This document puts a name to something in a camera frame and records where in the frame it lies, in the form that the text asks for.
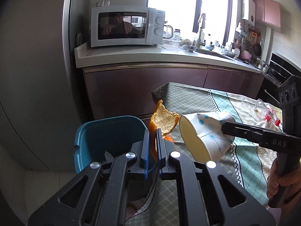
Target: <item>microwave window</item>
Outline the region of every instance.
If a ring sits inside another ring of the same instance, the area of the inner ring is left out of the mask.
[[[98,14],[98,40],[145,38],[146,13],[109,12]]]

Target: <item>teal stripe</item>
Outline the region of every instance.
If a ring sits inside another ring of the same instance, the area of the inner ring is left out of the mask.
[[[230,113],[237,123],[243,123],[231,104],[226,92],[211,90],[213,100],[220,111]],[[240,162],[241,176],[245,189],[262,205],[267,205],[266,180],[262,174],[261,161],[257,156],[257,146],[242,138],[235,138],[235,152]]]

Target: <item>metal screw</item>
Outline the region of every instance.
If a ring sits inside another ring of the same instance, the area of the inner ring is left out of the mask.
[[[209,167],[209,168],[215,168],[216,163],[214,161],[207,161],[206,166]]]
[[[94,161],[90,164],[90,167],[92,169],[96,169],[96,168],[99,168],[100,167],[100,164],[97,162],[97,161]]]
[[[125,156],[126,156],[127,158],[129,158],[129,159],[132,159],[132,158],[134,158],[134,157],[136,156],[136,154],[133,153],[133,152],[129,152],[129,153],[126,153]]]
[[[179,151],[173,151],[170,154],[173,158],[179,158],[181,156],[181,153]]]

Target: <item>white countertop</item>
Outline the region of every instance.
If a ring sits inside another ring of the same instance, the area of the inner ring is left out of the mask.
[[[197,52],[189,52],[181,48],[170,49],[155,45],[124,45],[91,48],[88,44],[89,42],[84,43],[75,49],[77,68],[113,63],[176,62],[223,66],[261,73],[258,68],[235,59],[225,59]]]

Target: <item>blue trash can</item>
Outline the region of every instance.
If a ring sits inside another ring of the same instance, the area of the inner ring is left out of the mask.
[[[120,116],[87,122],[76,132],[74,166],[80,173],[92,161],[105,160],[104,152],[117,157],[131,150],[133,143],[143,140],[144,123],[134,116]],[[149,155],[149,173],[156,162]]]

